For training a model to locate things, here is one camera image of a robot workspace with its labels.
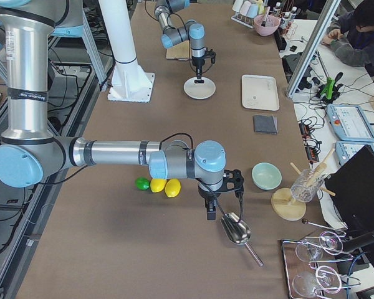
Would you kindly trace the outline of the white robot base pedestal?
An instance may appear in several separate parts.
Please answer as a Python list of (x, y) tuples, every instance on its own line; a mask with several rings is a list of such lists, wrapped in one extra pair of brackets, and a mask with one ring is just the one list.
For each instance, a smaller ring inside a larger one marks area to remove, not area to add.
[(138, 63), (127, 4), (101, 0), (99, 5), (115, 59), (108, 99), (148, 103), (155, 74), (146, 73)]

